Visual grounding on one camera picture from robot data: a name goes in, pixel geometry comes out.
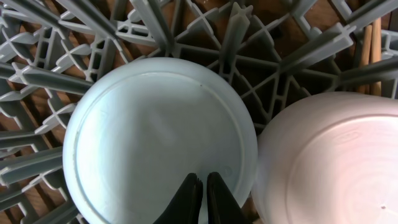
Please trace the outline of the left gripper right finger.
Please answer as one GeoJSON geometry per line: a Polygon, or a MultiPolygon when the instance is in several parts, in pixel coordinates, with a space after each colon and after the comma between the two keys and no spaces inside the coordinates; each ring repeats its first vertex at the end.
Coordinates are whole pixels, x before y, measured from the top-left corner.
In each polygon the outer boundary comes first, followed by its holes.
{"type": "Polygon", "coordinates": [[[206,197],[209,224],[251,224],[218,172],[208,175],[206,197]]]}

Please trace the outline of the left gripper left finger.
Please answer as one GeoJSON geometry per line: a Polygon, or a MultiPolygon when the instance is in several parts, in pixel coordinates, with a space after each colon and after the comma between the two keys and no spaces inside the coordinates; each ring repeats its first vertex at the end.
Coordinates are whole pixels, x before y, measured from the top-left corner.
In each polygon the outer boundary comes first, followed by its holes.
{"type": "Polygon", "coordinates": [[[189,173],[154,224],[198,224],[202,198],[202,181],[189,173]]]}

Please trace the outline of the light blue bowl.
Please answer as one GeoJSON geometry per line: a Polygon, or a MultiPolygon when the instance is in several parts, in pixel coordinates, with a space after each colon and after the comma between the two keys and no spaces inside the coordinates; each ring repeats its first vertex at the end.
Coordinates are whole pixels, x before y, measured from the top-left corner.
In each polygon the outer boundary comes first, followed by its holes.
{"type": "Polygon", "coordinates": [[[184,178],[219,173],[238,205],[256,174],[257,138],[241,97],[186,60],[147,58],[98,80],[63,142],[63,171],[89,223],[152,223],[184,178]]]}

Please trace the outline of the pink white bowl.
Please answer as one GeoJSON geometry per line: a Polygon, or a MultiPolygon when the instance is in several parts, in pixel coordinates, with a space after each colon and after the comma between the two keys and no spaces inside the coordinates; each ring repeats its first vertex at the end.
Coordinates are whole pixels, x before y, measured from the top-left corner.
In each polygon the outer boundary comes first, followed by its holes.
{"type": "Polygon", "coordinates": [[[397,101],[322,93],[258,137],[252,188],[264,223],[396,223],[397,101]]]}

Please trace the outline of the wooden chopstick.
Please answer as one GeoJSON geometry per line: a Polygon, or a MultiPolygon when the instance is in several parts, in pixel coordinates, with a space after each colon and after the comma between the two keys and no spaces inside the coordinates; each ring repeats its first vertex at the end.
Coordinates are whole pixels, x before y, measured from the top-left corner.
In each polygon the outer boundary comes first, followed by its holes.
{"type": "MultiPolygon", "coordinates": [[[[361,58],[360,58],[360,61],[359,61],[359,67],[360,68],[369,64],[372,31],[373,31],[373,26],[372,25],[368,25],[364,29],[361,58]]],[[[362,93],[362,94],[369,94],[370,93],[370,86],[369,85],[361,85],[361,86],[359,86],[357,88],[357,92],[358,93],[362,93]]]]}
{"type": "MultiPolygon", "coordinates": [[[[371,39],[371,63],[381,61],[381,18],[373,22],[372,39],[371,39]]],[[[372,95],[381,96],[381,82],[373,83],[370,86],[372,95]]]]}

